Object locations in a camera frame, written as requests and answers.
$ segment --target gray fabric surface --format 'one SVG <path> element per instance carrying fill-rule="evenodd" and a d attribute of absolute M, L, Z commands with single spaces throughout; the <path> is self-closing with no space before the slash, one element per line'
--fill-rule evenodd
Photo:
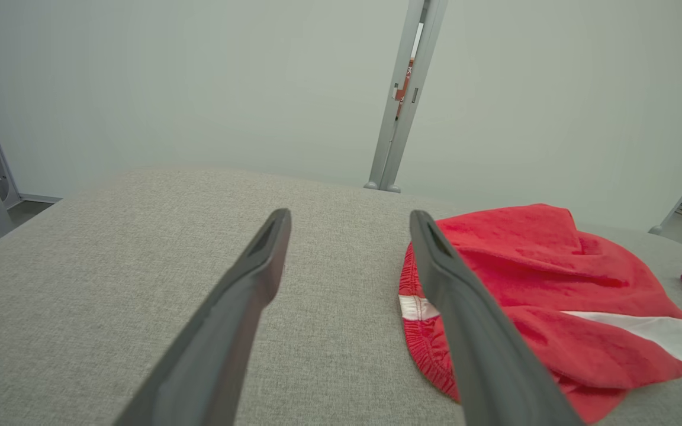
<path fill-rule="evenodd" d="M 454 424 L 411 361 L 396 293 L 406 195 L 233 170 L 142 170 L 57 203 L 0 240 L 0 424 L 111 422 L 275 208 L 293 231 L 263 312 L 239 424 Z M 584 227 L 641 256 L 682 308 L 682 246 Z M 603 424 L 682 424 L 682 379 Z"/>

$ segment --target white plastic panel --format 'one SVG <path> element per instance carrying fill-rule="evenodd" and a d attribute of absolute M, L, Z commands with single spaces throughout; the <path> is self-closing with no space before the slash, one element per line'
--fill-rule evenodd
<path fill-rule="evenodd" d="M 0 0 L 0 142 L 18 189 L 63 197 L 151 164 L 362 186 L 407 6 Z"/>
<path fill-rule="evenodd" d="M 682 194 L 682 1 L 450 2 L 396 184 L 660 224 Z"/>

